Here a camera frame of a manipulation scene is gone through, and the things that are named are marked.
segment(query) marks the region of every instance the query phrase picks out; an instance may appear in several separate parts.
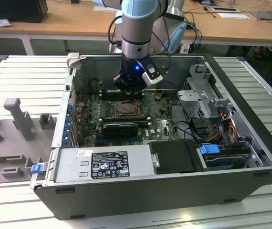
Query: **table leg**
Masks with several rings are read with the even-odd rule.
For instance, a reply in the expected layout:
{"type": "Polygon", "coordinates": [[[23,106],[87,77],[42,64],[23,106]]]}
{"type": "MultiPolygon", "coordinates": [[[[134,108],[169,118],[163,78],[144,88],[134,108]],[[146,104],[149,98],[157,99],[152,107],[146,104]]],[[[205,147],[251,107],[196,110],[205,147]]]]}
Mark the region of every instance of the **table leg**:
{"type": "Polygon", "coordinates": [[[31,43],[30,43],[30,36],[29,35],[23,35],[21,37],[21,41],[23,43],[23,47],[26,50],[27,55],[34,55],[31,43]]]}
{"type": "Polygon", "coordinates": [[[68,41],[67,41],[67,40],[64,40],[64,48],[65,48],[65,51],[66,51],[66,52],[69,52],[69,51],[70,51],[69,45],[68,45],[68,41]]]}

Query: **wooden table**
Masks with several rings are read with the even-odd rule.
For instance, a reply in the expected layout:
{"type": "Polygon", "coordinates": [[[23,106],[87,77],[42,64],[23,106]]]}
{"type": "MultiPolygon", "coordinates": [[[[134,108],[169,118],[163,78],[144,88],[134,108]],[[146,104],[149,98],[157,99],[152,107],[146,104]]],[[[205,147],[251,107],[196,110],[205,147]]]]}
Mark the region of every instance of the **wooden table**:
{"type": "MultiPolygon", "coordinates": [[[[272,1],[266,0],[254,8],[261,0],[236,0],[234,7],[241,11],[271,10],[272,1]]],[[[94,3],[70,1],[56,2],[47,0],[48,13],[42,23],[13,22],[11,27],[0,28],[0,38],[19,38],[22,40],[28,55],[33,55],[31,39],[54,40],[94,40],[107,41],[107,28],[115,17],[114,11],[94,11],[94,3]]],[[[199,5],[186,0],[184,11],[198,8],[199,5]]],[[[202,44],[272,46],[272,23],[257,21],[250,13],[250,19],[221,18],[218,14],[205,13],[203,8],[194,12],[195,23],[202,32],[202,44]]],[[[194,39],[193,31],[186,31],[183,43],[188,45],[194,39]]]]}
{"type": "MultiPolygon", "coordinates": [[[[266,0],[259,3],[260,0],[236,0],[233,7],[240,11],[269,11],[272,10],[272,0],[266,0]]],[[[225,2],[219,2],[220,7],[229,7],[225,2]]],[[[196,2],[189,0],[185,1],[183,10],[198,8],[196,2]]],[[[204,13],[203,8],[191,10],[197,28],[202,32],[203,43],[205,44],[234,44],[234,45],[253,45],[272,46],[272,21],[257,20],[251,13],[241,13],[247,15],[250,19],[230,19],[222,18],[217,13],[214,13],[214,18],[210,13],[204,13]]],[[[191,14],[186,14],[187,19],[192,22],[191,14]]],[[[188,39],[188,32],[185,33],[185,39],[188,39]]]]}

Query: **yellow wire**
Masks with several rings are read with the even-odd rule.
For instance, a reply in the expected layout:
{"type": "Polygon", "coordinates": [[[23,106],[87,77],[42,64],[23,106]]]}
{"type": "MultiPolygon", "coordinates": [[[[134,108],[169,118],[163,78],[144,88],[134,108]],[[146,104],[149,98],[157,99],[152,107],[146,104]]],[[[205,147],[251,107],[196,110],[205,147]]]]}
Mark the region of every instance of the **yellow wire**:
{"type": "Polygon", "coordinates": [[[209,141],[211,141],[211,140],[213,140],[213,139],[215,139],[215,138],[217,138],[218,137],[218,135],[220,135],[221,134],[221,132],[219,131],[219,132],[217,132],[214,136],[212,136],[210,139],[208,139],[207,141],[209,142],[209,141]]]}

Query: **computer case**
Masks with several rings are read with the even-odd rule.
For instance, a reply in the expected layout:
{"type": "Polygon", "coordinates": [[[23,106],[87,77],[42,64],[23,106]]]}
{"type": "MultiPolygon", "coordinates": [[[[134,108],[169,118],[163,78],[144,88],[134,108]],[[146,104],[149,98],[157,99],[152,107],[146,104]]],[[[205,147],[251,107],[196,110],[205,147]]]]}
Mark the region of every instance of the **computer case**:
{"type": "Polygon", "coordinates": [[[47,11],[46,0],[0,0],[0,19],[41,23],[47,11]]]}

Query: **slotted metal surface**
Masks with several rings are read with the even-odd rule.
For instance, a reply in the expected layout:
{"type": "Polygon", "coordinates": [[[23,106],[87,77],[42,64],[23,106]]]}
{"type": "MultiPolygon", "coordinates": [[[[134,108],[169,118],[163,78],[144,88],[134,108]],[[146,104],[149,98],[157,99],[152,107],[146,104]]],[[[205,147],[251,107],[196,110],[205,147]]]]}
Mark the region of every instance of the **slotted metal surface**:
{"type": "Polygon", "coordinates": [[[0,228],[34,229],[38,225],[61,229],[272,229],[272,185],[261,187],[240,203],[70,221],[57,220],[28,183],[0,187],[0,228]]]}
{"type": "Polygon", "coordinates": [[[0,61],[0,119],[11,119],[3,108],[7,98],[20,98],[21,110],[32,118],[57,117],[66,77],[66,56],[9,56],[0,61]]]}
{"type": "MultiPolygon", "coordinates": [[[[215,57],[215,60],[272,134],[272,88],[245,61],[228,57],[215,57]]],[[[218,83],[216,87],[226,98],[218,83]]]]}
{"type": "MultiPolygon", "coordinates": [[[[35,56],[32,58],[15,56],[10,57],[7,61],[13,63],[34,63],[39,62],[39,59],[44,61],[44,63],[59,61],[52,56],[35,56]]],[[[243,63],[236,58],[216,58],[216,60],[221,62],[222,66],[226,68],[230,68],[228,64],[231,63],[235,63],[234,68],[239,68],[237,64],[243,65],[243,63]]],[[[63,74],[31,73],[27,75],[27,79],[61,79],[66,78],[66,75],[67,73],[65,72],[63,72],[63,74]]],[[[227,75],[235,77],[235,80],[241,83],[256,83],[253,79],[258,80],[258,76],[255,77],[255,74],[252,75],[250,71],[238,73],[227,71],[227,75]],[[238,77],[249,79],[239,81],[238,77]]],[[[2,73],[0,74],[0,79],[2,78],[24,79],[24,74],[2,73]]],[[[47,90],[47,88],[51,86],[52,85],[40,84],[39,91],[23,90],[15,91],[14,93],[12,91],[0,90],[0,104],[8,95],[11,96],[12,94],[15,95],[15,97],[24,99],[22,103],[24,103],[25,107],[28,107],[29,103],[33,102],[31,101],[32,98],[46,98],[44,104],[42,104],[42,108],[50,102],[55,102],[56,104],[56,101],[51,99],[61,98],[63,86],[60,85],[62,87],[61,90],[56,90],[56,88],[47,90]]],[[[247,101],[262,102],[262,100],[272,100],[272,95],[263,86],[256,88],[240,87],[238,90],[247,101]]],[[[254,111],[266,125],[271,125],[272,127],[272,106],[256,106],[254,111]]],[[[62,229],[272,229],[272,185],[261,187],[240,203],[60,221],[53,216],[51,211],[33,193],[28,182],[0,184],[0,228],[34,229],[37,227],[62,229]]]]}

